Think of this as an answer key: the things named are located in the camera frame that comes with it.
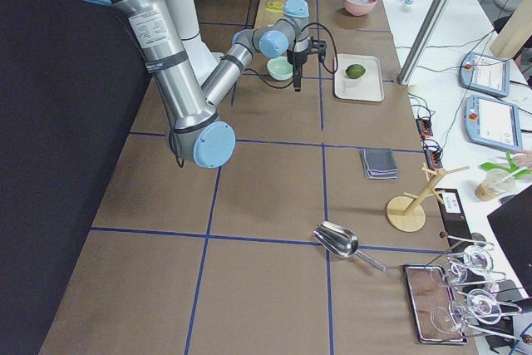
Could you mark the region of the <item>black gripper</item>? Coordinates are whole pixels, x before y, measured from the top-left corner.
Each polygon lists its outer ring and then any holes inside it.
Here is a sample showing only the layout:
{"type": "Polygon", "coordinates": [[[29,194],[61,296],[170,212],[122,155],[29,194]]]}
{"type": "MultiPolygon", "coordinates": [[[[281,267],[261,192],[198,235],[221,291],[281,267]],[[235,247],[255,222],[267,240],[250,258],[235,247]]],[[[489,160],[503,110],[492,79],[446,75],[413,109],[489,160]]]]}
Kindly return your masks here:
{"type": "Polygon", "coordinates": [[[287,50],[288,62],[293,66],[293,88],[301,91],[302,66],[307,62],[309,55],[317,55],[320,62],[326,60],[327,43],[323,40],[307,37],[296,42],[287,50]]]}

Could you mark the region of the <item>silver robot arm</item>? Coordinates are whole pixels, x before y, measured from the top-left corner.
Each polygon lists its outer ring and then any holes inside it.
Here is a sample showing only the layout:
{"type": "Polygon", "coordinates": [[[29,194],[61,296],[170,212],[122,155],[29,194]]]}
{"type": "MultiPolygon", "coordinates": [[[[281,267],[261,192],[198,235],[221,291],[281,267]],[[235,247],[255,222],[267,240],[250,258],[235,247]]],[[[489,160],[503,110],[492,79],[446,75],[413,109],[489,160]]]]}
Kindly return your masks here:
{"type": "Polygon", "coordinates": [[[231,48],[215,57],[202,42],[194,0],[82,0],[122,11],[132,28],[146,70],[154,75],[169,120],[168,140],[177,159],[204,168],[225,164],[234,152],[233,128],[221,121],[218,104],[254,56],[286,55],[293,86],[301,89],[310,54],[326,55],[323,41],[308,35],[304,0],[287,0],[270,27],[237,32],[231,48]]]}

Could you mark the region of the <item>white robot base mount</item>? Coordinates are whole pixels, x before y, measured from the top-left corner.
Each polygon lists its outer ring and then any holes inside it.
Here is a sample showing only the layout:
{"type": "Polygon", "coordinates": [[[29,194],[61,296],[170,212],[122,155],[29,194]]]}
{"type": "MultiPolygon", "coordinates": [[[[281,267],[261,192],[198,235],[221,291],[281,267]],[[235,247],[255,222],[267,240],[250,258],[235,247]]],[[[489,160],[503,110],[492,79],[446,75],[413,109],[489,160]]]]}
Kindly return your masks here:
{"type": "Polygon", "coordinates": [[[196,78],[203,84],[218,65],[221,53],[212,53],[203,42],[194,0],[167,0],[167,5],[196,78]]]}

